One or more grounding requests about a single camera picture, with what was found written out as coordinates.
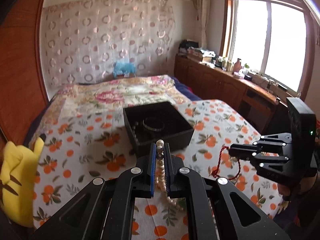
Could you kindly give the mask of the person's right hand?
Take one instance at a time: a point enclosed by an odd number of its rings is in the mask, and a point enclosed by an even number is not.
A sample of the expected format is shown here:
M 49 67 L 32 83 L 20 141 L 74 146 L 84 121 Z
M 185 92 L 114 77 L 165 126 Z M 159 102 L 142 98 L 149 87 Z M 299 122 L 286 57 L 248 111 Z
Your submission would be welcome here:
M 311 190 L 315 185 L 317 176 L 303 178 L 298 184 L 295 184 L 291 187 L 287 187 L 281 184 L 278 184 L 278 193 L 283 197 L 294 196 L 295 194 L 302 194 Z

